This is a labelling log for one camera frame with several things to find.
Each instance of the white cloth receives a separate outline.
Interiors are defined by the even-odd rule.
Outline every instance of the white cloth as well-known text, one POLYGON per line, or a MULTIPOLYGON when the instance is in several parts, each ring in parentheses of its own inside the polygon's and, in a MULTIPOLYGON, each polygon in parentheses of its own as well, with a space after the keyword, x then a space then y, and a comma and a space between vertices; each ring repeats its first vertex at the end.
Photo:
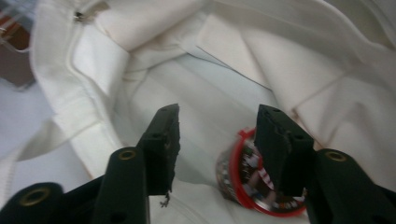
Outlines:
MULTIPOLYGON (((381 33, 385 40, 368 36, 384 28, 377 14, 363 31, 319 0, 108 3, 94 23, 80 24, 75 11, 92 1, 41 0, 32 65, 56 114, 50 127, 70 141, 91 176, 105 171, 112 151, 136 143, 156 109, 180 103, 175 199, 171 212, 152 208, 153 223, 306 223, 245 210, 216 190, 219 153, 239 129, 254 125, 258 104, 276 105, 263 100, 263 87, 238 89, 240 80, 227 78, 235 72, 270 88, 322 147, 349 153, 376 184, 396 190, 396 53, 391 26, 381 33), (183 68, 192 64, 175 59, 184 54, 206 62, 183 68), (196 76, 183 76, 187 71, 196 76)), ((2 179, 12 177, 23 151, 0 161, 2 179)), ((0 193, 4 203, 7 188, 0 193)))

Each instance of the red object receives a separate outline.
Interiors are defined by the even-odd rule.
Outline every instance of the red object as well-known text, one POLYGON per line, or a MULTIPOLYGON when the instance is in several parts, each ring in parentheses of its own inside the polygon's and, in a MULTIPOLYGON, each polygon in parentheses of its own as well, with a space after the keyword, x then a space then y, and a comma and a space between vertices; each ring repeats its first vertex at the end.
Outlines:
MULTIPOLYGON (((251 138, 254 135, 255 131, 256 131, 256 129, 252 129, 249 131, 242 130, 238 133, 241 138, 238 141, 238 143, 235 145, 233 152, 231 154, 231 157, 230 157, 229 172, 230 172, 230 177, 231 177, 233 189, 235 192, 236 200, 246 208, 254 208, 259 212, 263 212, 265 214, 268 214, 268 215, 271 215, 274 217, 294 217, 294 216, 300 215, 305 210, 304 206, 297 210, 288 212, 288 213, 277 213, 277 212, 266 210, 266 209, 262 208, 261 206, 259 206, 258 204, 256 204, 247 195, 244 188, 242 187, 242 181, 241 181, 241 178, 240 178, 239 172, 238 172, 238 165, 239 165, 239 162, 241 161, 241 155, 242 155, 244 143, 247 139, 251 138)), ((262 160, 261 160, 261 162, 259 162, 259 168, 262 168, 262 160)))

